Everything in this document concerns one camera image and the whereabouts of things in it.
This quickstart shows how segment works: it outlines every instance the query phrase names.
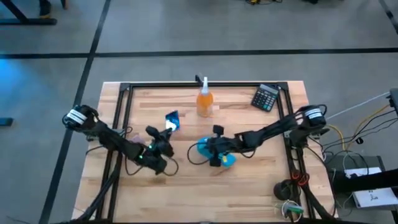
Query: bottle cap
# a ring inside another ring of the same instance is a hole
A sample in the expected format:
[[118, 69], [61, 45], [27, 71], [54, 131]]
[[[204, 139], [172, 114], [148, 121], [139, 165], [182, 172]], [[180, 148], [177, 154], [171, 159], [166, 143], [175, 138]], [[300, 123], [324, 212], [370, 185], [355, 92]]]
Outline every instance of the bottle cap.
[[207, 82], [207, 77], [203, 77], [203, 88], [201, 89], [203, 95], [209, 94], [209, 87]]

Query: black stand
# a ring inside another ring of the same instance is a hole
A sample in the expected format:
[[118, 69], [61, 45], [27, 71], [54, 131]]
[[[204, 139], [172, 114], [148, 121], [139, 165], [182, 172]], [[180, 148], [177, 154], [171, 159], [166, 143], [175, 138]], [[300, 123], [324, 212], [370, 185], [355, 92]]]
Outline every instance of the black stand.
[[10, 127], [13, 121], [12, 118], [0, 118], [0, 126]]
[[28, 19], [26, 16], [17, 8], [17, 6], [11, 2], [11, 0], [1, 0], [1, 2], [13, 13], [17, 19], [0, 19], [0, 25], [55, 25], [57, 24], [56, 19]]

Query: calculator display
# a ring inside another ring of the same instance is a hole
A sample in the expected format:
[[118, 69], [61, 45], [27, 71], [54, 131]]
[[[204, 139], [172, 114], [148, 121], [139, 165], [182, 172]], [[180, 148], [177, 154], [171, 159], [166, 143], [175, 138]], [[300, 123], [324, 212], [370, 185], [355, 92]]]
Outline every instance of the calculator display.
[[278, 94], [278, 90], [275, 90], [275, 89], [273, 89], [271, 87], [268, 87], [266, 85], [261, 84], [260, 88], [262, 88], [263, 90], [267, 90], [267, 91], [269, 91], [269, 92], [271, 92], [273, 94]]

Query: yellow cable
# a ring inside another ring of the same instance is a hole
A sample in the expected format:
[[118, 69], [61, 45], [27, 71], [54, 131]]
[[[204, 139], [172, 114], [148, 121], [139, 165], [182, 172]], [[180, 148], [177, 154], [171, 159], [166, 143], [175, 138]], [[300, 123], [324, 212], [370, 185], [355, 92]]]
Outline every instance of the yellow cable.
[[338, 133], [338, 135], [340, 136], [341, 145], [343, 146], [343, 150], [346, 150], [346, 144], [344, 142], [343, 133], [336, 126], [333, 126], [331, 124], [328, 124], [327, 126]]
[[[377, 111], [375, 111], [372, 115], [368, 116], [367, 118], [363, 119], [362, 122], [360, 122], [360, 124], [358, 125], [358, 127], [356, 127], [355, 132], [353, 134], [353, 136], [357, 135], [357, 132], [359, 131], [359, 129], [361, 128], [362, 124], [364, 124], [365, 122], [367, 122], [369, 119], [371, 119], [372, 117], [374, 117], [375, 115], [377, 115], [378, 113], [384, 111], [386, 108], [388, 108], [390, 105], [386, 105], [383, 106], [382, 108], [378, 109]], [[351, 146], [353, 142], [351, 141], [350, 143], [348, 143], [348, 146], [346, 148], [346, 150], [349, 149], [349, 147]]]

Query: blue object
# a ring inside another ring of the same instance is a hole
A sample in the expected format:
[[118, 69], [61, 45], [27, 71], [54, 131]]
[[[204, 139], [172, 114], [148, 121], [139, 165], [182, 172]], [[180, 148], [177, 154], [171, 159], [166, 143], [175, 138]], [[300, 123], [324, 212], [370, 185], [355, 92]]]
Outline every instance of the blue object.
[[[207, 139], [209, 139], [209, 137], [204, 137], [204, 138], [199, 139], [198, 144], [197, 144], [197, 149], [201, 155], [203, 155], [207, 159], [211, 159], [213, 157], [213, 155], [212, 155], [212, 153], [210, 153], [209, 149], [206, 147]], [[223, 165], [225, 167], [232, 166], [236, 161], [235, 156], [230, 153], [227, 154], [226, 156], [223, 155], [222, 153], [220, 153], [220, 154], [218, 154], [218, 158], [221, 159], [221, 165]]]
[[180, 118], [178, 117], [178, 111], [173, 111], [166, 115], [166, 129], [172, 128], [172, 131], [180, 129]]

